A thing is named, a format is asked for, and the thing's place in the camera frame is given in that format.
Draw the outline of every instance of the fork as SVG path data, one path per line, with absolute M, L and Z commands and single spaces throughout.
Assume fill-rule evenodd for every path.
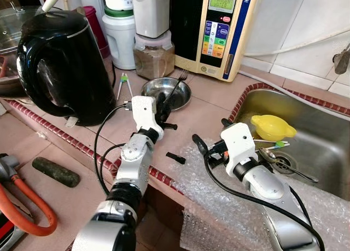
M 175 89 L 176 89 L 177 86 L 180 84 L 180 82 L 187 79 L 187 75 L 188 75 L 188 71 L 186 71 L 185 69 L 183 69 L 183 70 L 181 71 L 180 77 L 178 78 L 177 84 L 175 85 L 174 89 L 172 89 L 172 91 L 169 93 L 168 97 L 166 97 L 166 99 L 164 100 L 164 103 L 166 103 L 166 102 L 169 100 L 169 98 L 173 95 Z

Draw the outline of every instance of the black electric kettle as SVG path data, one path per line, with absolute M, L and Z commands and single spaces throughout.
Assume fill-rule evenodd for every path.
M 43 111 L 100 124 L 115 96 L 86 17 L 70 11 L 39 14 L 22 26 L 17 69 L 32 101 Z

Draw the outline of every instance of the bubble wrap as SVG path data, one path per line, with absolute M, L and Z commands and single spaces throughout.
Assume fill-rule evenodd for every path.
M 203 157 L 195 144 L 184 148 L 181 156 L 186 158 L 186 164 L 172 166 L 174 185 L 196 203 L 185 207 L 181 246 L 190 251 L 272 250 L 256 204 L 218 187 L 206 173 Z M 226 174 L 224 166 L 215 168 L 213 173 L 226 186 L 247 193 L 238 179 Z M 295 179 L 277 175 L 285 179 L 303 200 L 326 250 L 349 250 L 349 202 Z

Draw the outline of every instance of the spoon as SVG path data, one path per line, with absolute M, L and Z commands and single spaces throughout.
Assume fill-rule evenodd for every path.
M 309 175 L 306 175 L 306 174 L 303 174 L 303 173 L 299 172 L 297 169 L 294 169 L 294 168 L 290 167 L 289 165 L 285 164 L 284 162 L 279 161 L 278 159 L 276 159 L 276 156 L 271 151 L 269 151 L 268 149 L 260 147 L 259 148 L 259 153 L 269 163 L 271 163 L 271 164 L 279 163 L 280 165 L 284 165 L 285 167 L 287 167 L 288 169 L 290 169 L 294 173 L 300 175 L 301 177 L 305 178 L 306 180 L 309 180 L 310 182 L 313 182 L 313 183 L 318 183 L 318 179 L 317 178 L 309 176 Z

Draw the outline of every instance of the kettle handle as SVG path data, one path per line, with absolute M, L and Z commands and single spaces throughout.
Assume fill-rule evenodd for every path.
M 41 60 L 40 52 L 47 43 L 47 40 L 38 41 L 38 38 L 35 43 L 33 40 L 25 44 L 20 42 L 17 52 L 17 69 L 21 84 L 29 98 L 43 111 L 54 116 L 74 115 L 71 108 L 60 107 L 52 103 L 39 84 L 37 68 Z

